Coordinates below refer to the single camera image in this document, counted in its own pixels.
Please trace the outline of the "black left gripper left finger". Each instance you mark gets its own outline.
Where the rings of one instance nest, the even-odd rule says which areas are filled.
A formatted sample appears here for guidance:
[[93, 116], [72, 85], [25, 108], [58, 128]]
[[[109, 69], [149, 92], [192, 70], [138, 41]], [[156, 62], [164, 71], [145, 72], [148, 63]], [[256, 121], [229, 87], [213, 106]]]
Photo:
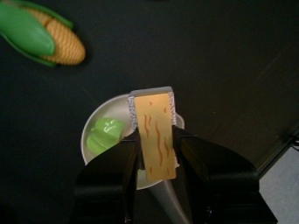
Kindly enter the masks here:
[[133, 224], [138, 151], [134, 131], [88, 162], [76, 179], [69, 224]]

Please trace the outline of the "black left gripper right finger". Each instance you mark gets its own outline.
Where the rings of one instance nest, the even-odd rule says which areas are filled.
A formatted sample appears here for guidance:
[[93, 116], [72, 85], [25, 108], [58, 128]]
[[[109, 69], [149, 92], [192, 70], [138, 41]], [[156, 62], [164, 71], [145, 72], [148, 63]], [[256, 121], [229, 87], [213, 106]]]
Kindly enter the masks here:
[[172, 129], [192, 224], [277, 224], [259, 192], [257, 171], [235, 151]]

